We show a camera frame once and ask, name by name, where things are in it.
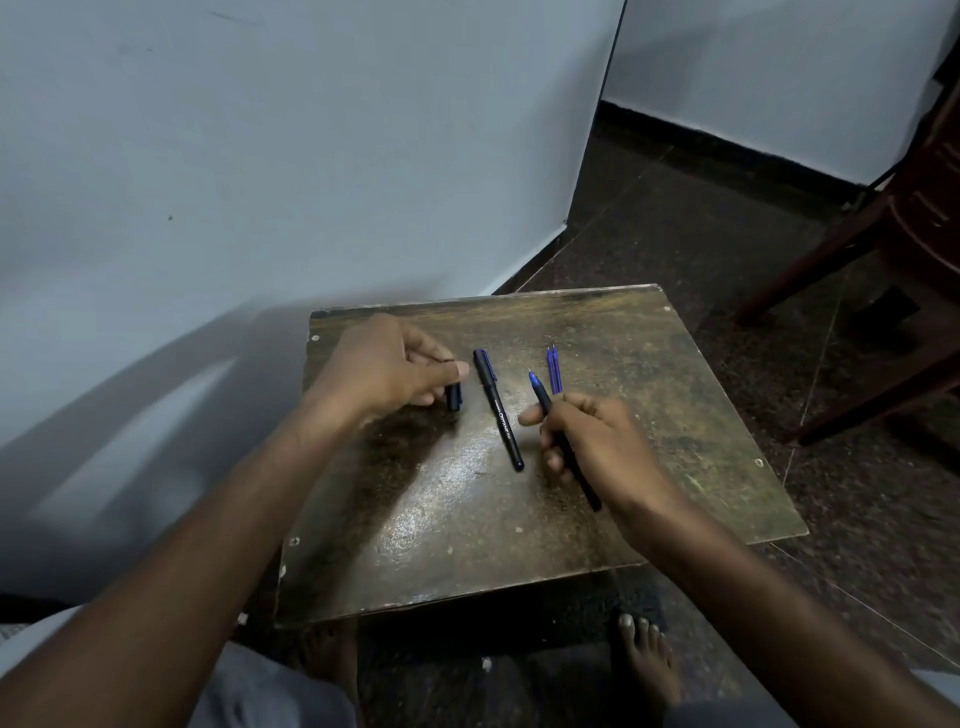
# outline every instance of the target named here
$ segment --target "bare foot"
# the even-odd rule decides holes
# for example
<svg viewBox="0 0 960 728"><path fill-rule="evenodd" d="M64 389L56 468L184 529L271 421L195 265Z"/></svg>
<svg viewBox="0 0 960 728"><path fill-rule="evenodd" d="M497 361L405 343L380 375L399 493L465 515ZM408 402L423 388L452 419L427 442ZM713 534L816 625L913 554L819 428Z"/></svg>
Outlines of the bare foot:
<svg viewBox="0 0 960 728"><path fill-rule="evenodd" d="M360 716L357 690L357 620L343 619L318 624L300 635L290 667L314 680L333 683L343 690Z"/></svg>
<svg viewBox="0 0 960 728"><path fill-rule="evenodd" d="M684 697L684 686L674 667L673 650L660 629L646 619L635 623L633 617L623 614L617 628L631 675L643 689L656 724L661 725L666 712Z"/></svg>

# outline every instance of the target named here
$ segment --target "wooden table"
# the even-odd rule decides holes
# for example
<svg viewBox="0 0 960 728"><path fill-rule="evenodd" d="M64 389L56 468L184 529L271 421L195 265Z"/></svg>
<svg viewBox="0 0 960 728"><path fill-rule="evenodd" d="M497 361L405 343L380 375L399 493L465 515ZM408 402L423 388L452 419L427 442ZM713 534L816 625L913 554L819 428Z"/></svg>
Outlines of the wooden table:
<svg viewBox="0 0 960 728"><path fill-rule="evenodd" d="M464 407L406 407L365 428L317 483L283 547L275 622L295 626L643 562L606 509L548 480L536 428L516 425L547 380L556 344L564 389L627 400L663 465L747 543L804 522L655 285L317 311L304 387L344 328L384 310L472 361L490 352L527 467L516 473L476 373Z"/></svg>

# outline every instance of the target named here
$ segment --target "wall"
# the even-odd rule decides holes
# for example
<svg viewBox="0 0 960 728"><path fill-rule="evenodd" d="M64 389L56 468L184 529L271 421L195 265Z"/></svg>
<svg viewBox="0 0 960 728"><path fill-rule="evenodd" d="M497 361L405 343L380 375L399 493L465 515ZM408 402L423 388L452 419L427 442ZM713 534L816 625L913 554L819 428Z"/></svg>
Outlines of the wall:
<svg viewBox="0 0 960 728"><path fill-rule="evenodd" d="M871 182L900 157L956 0L631 0L604 98Z"/></svg>
<svg viewBox="0 0 960 728"><path fill-rule="evenodd" d="M84 599L297 400L311 308L563 229L621 0L0 10L0 591Z"/></svg>

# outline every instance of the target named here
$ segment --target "tile floor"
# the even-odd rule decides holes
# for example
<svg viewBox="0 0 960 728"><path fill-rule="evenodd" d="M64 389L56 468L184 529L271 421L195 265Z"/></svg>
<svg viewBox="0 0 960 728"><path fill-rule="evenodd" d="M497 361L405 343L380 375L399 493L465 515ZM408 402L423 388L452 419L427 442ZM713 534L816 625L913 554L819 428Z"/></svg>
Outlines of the tile floor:
<svg viewBox="0 0 960 728"><path fill-rule="evenodd" d="M523 290L660 284L809 525L809 536L757 551L887 654L911 667L960 672L960 477L884 424L809 449L780 442L847 390L864 361L883 359L884 351L846 333L850 313L882 290L875 262L821 281L758 327L731 320L756 287L817 243L836 212L795 189L598 122L564 247ZM960 446L960 402L938 400L920 417ZM693 696L758 690L658 574L624 574L620 583L585 586L583 595L582 614L557 617L580 626L560 629L560 637L559 628L546 630L541 645L502 643L486 665L475 649L459 650L455 637L443 655L392 664L382 645L371 657L368 641L361 679L370 724L603 723L610 677L602 621L617 604L662 619ZM472 633L485 612L453 617Z"/></svg>

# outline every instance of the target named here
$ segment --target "chair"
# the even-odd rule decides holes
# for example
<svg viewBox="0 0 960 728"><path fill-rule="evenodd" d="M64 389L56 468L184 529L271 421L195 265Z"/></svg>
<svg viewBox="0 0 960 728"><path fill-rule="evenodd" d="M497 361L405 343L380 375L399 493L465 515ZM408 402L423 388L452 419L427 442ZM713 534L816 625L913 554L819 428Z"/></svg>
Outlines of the chair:
<svg viewBox="0 0 960 728"><path fill-rule="evenodd" d="M908 153L896 176L811 253L795 262L736 314L738 324L763 313L829 273L876 250L898 287L916 303L917 349L858 392L790 436L810 445L960 386L960 84ZM892 292L879 305L895 298Z"/></svg>

